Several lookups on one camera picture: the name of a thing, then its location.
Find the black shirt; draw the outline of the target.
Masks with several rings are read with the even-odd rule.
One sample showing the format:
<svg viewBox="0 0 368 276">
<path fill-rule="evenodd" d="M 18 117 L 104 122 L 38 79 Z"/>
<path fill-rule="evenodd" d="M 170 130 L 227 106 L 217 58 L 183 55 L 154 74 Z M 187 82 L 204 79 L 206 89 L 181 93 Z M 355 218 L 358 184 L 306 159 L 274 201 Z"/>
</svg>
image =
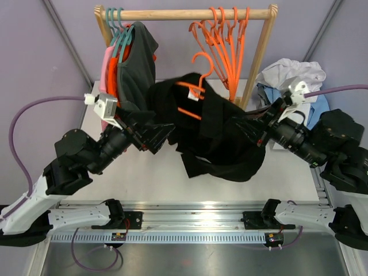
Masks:
<svg viewBox="0 0 368 276">
<path fill-rule="evenodd" d="M 174 124 L 168 142 L 176 146 L 189 178 L 212 175 L 233 182 L 249 181 L 261 168 L 266 150 L 253 144 L 235 124 L 246 113 L 218 95 L 203 81 L 204 100 L 193 101 L 187 88 L 178 81 L 198 83 L 200 74 L 184 76 L 153 84 L 147 91 L 146 103 L 161 123 Z M 202 117 L 196 120 L 177 111 L 177 104 Z"/>
</svg>

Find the white shirt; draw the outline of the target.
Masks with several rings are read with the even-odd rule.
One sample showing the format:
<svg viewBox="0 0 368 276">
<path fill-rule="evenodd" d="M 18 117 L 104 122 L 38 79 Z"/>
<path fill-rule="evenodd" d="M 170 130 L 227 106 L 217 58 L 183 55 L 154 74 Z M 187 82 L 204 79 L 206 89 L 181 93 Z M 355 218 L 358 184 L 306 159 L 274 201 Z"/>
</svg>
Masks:
<svg viewBox="0 0 368 276">
<path fill-rule="evenodd" d="M 318 62 L 299 62 L 282 58 L 267 66 L 256 77 L 256 84 L 264 89 L 270 102 L 281 96 L 283 83 L 299 77 L 307 84 L 310 92 L 319 91 L 326 79 L 326 73 Z"/>
</svg>

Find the orange hanger of black shirt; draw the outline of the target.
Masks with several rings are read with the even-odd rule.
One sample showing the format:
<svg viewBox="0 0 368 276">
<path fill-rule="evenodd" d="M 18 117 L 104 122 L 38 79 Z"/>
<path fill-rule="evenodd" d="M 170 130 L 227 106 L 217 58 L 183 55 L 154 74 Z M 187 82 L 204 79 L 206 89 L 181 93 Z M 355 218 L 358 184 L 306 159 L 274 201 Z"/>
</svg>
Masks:
<svg viewBox="0 0 368 276">
<path fill-rule="evenodd" d="M 184 87 L 184 88 L 187 88 L 187 96 L 189 99 L 192 99 L 193 101 L 199 101 L 199 100 L 204 100 L 204 93 L 205 93 L 205 88 L 204 88 L 204 84 L 203 84 L 203 81 L 205 80 L 205 78 L 207 78 L 209 75 L 212 74 L 213 70 L 214 70 L 214 64 L 213 64 L 213 60 L 212 58 L 209 56 L 208 53 L 206 52 L 198 52 L 196 53 L 193 58 L 192 58 L 192 63 L 195 63 L 196 59 L 199 57 L 199 56 L 203 56 L 206 58 L 206 60 L 208 61 L 209 63 L 209 71 L 206 72 L 205 74 L 202 74 L 199 76 L 199 80 L 198 80 L 198 83 L 190 83 L 190 82 L 184 82 L 184 81 L 178 81 L 175 83 L 176 86 L 180 86 L 180 87 Z M 176 95 L 174 96 L 174 101 L 176 102 L 177 101 L 177 97 Z M 182 107 L 180 107 L 177 102 L 175 103 L 176 106 L 177 106 L 177 111 L 189 116 L 189 117 L 192 117 L 196 120 L 202 120 L 202 117 L 189 111 L 189 110 L 186 110 Z"/>
</svg>

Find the orange hanger of white shirt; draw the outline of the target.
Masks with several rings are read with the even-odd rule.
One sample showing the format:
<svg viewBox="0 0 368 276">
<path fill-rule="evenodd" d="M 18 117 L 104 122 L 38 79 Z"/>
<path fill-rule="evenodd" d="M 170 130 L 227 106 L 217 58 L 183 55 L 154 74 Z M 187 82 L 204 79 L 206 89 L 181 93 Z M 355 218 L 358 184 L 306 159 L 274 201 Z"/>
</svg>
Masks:
<svg viewBox="0 0 368 276">
<path fill-rule="evenodd" d="M 217 19 L 217 12 L 214 7 L 210 7 L 212 20 L 194 21 L 189 25 L 189 32 L 193 35 L 202 52 L 206 53 L 205 46 L 198 38 L 197 29 L 203 34 L 205 44 L 208 46 L 212 57 L 213 70 L 221 80 L 224 87 L 229 92 L 229 101 L 234 102 L 236 95 L 235 87 L 235 67 L 232 64 L 232 55 L 227 52 L 223 29 L 225 25 L 224 9 L 220 8 L 221 19 Z"/>
</svg>

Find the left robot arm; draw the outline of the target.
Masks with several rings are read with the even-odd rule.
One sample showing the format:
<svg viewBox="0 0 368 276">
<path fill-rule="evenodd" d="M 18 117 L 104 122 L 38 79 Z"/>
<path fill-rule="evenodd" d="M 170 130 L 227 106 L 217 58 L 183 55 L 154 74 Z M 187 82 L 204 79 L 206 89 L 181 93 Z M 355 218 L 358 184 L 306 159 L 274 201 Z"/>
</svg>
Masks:
<svg viewBox="0 0 368 276">
<path fill-rule="evenodd" d="M 1 245 L 28 247 L 64 229 L 92 227 L 117 229 L 127 225 L 118 200 L 108 199 L 87 209 L 56 210 L 53 206 L 92 183 L 130 146 L 157 153 L 171 124 L 157 124 L 152 111 L 118 109 L 115 125 L 108 125 L 98 140 L 72 129 L 55 143 L 56 158 L 22 198 L 1 210 Z"/>
</svg>

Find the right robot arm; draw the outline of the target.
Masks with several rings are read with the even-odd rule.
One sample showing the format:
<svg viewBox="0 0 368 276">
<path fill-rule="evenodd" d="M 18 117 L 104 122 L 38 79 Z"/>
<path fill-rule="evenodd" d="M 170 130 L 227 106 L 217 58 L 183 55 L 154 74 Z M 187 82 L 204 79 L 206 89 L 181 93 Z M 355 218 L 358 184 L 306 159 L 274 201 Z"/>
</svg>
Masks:
<svg viewBox="0 0 368 276">
<path fill-rule="evenodd" d="M 293 229 L 296 225 L 332 234 L 341 243 L 367 249 L 367 150 L 360 146 L 364 128 L 339 109 L 321 114 L 312 129 L 284 117 L 288 106 L 279 98 L 270 106 L 229 119 L 247 146 L 235 165 L 225 151 L 211 154 L 214 144 L 195 134 L 198 125 L 175 121 L 168 142 L 177 147 L 188 176 L 211 174 L 230 181 L 250 179 L 260 168 L 265 145 L 272 140 L 306 161 L 323 167 L 320 176 L 350 202 L 338 208 L 317 209 L 294 201 L 269 199 L 260 212 L 244 212 L 246 229 Z"/>
</svg>

